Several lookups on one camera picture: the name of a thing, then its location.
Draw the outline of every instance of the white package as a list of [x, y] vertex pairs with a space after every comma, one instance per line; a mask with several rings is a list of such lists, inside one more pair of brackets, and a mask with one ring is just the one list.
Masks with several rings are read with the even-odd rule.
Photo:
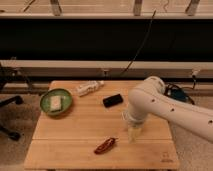
[[50, 97], [50, 111], [55, 112], [61, 110], [61, 96]]

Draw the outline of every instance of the red chili pepper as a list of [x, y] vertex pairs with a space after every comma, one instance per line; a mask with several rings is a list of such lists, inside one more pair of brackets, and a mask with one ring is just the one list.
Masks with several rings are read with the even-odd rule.
[[109, 138], [107, 139], [103, 144], [101, 144], [100, 146], [98, 146], [95, 150], [94, 153], [95, 154], [103, 154], [104, 152], [110, 150], [115, 142], [116, 142], [117, 138]]

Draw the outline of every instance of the chair leg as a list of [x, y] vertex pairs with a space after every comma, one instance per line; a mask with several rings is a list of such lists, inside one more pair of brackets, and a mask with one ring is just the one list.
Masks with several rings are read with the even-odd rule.
[[12, 97], [10, 99], [7, 99], [7, 100], [0, 102], [0, 107], [8, 105], [9, 103], [12, 103], [14, 101], [16, 102], [16, 104], [22, 104], [23, 103], [23, 100], [20, 96], [15, 96], [15, 97]]
[[[8, 105], [9, 103], [12, 103], [12, 102], [15, 102], [17, 105], [19, 105], [23, 103], [23, 99], [21, 98], [21, 96], [12, 97], [10, 99], [0, 102], [0, 107]], [[18, 132], [12, 132], [6, 129], [5, 127], [3, 127], [2, 125], [0, 125], [0, 131], [6, 134], [11, 140], [14, 140], [14, 141], [18, 141], [21, 137], [21, 135]]]
[[6, 134], [11, 140], [18, 141], [21, 137], [21, 135], [18, 132], [12, 132], [2, 125], [0, 125], [0, 131]]

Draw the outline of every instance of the floor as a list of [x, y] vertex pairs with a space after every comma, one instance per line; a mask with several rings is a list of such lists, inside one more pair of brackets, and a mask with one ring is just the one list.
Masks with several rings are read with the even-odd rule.
[[[0, 95], [6, 99], [12, 95]], [[38, 95], [22, 95], [24, 104], [9, 104], [1, 108], [0, 122], [21, 132], [22, 138], [14, 142], [0, 133], [0, 171], [24, 171], [23, 162], [38, 120], [40, 109]], [[213, 97], [193, 97], [196, 104], [213, 109]], [[170, 123], [180, 159], [179, 171], [212, 171], [213, 144]]]

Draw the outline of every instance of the black wall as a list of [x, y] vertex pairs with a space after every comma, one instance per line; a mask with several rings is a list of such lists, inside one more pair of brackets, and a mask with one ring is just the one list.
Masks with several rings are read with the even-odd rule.
[[[1, 19], [0, 59], [131, 60], [149, 22]], [[137, 60], [213, 61], [213, 20], [154, 20]]]

